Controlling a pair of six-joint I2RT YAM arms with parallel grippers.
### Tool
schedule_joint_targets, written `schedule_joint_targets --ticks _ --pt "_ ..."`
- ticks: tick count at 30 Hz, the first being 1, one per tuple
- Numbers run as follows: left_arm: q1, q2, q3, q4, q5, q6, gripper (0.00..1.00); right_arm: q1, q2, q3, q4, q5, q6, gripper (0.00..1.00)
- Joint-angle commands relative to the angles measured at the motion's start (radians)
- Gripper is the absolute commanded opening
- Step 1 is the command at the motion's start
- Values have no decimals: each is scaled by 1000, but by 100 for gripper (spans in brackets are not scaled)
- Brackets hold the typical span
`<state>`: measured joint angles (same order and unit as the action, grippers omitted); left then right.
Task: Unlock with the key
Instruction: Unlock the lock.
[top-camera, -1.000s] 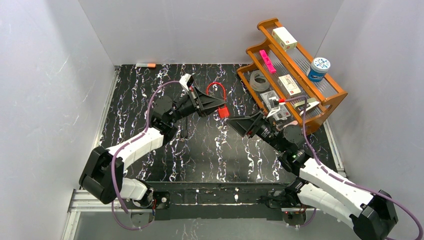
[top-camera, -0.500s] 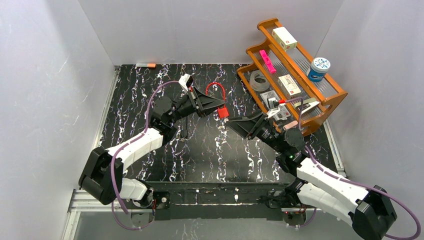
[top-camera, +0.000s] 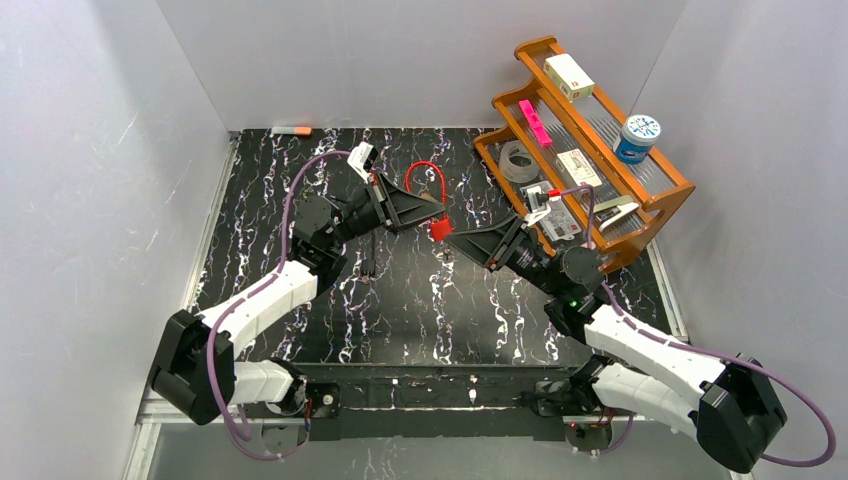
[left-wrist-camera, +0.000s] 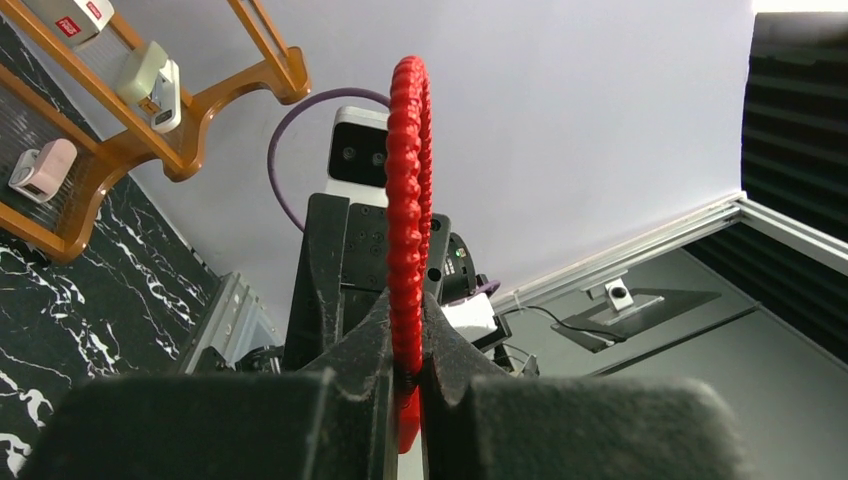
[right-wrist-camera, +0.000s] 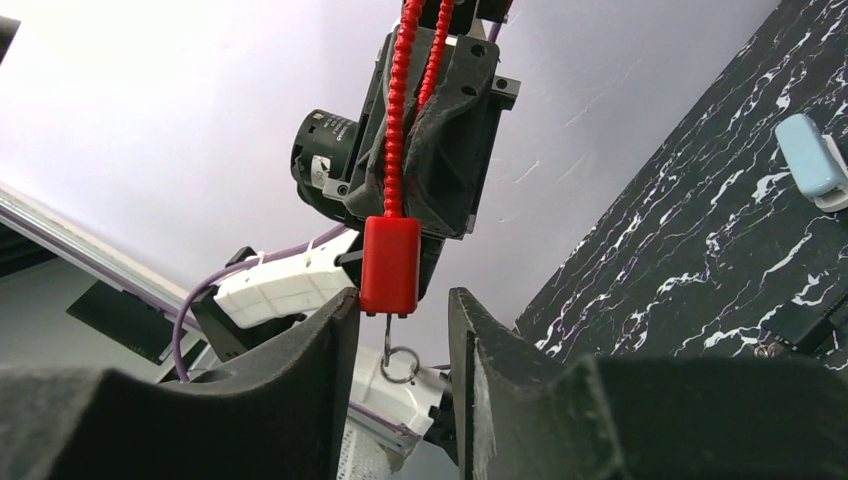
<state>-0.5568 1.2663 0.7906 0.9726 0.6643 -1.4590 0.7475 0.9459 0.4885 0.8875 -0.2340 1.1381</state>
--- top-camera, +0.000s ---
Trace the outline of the black cable padlock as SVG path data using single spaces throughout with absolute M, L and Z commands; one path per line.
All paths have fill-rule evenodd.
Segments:
M 368 283 L 375 278 L 376 275 L 376 263 L 377 263 L 377 233 L 376 231 L 371 231 L 369 236 L 369 244 L 368 249 L 366 250 L 362 264 L 360 266 L 360 278 L 363 282 Z

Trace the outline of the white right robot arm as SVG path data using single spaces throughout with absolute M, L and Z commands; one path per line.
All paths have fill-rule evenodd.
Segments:
M 723 467 L 749 473 L 787 422 L 759 363 L 690 352 L 685 343 L 616 311 L 603 288 L 597 251 L 572 246 L 546 254 L 536 231 L 514 216 L 450 233 L 445 241 L 474 263 L 508 268 L 549 295 L 544 311 L 562 335 L 595 349 L 568 379 L 541 381 L 521 401 L 539 416 L 624 410 L 693 438 Z

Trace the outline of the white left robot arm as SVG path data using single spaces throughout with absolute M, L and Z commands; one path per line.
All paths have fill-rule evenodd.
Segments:
M 398 234 L 443 214 L 442 203 L 371 175 L 341 207 L 321 197 L 300 201 L 281 270 L 197 314 L 167 320 L 148 377 L 150 388 L 197 425 L 232 405 L 266 403 L 300 415 L 307 377 L 285 360 L 241 362 L 239 354 L 291 310 L 334 285 L 346 265 L 346 242 L 384 228 Z

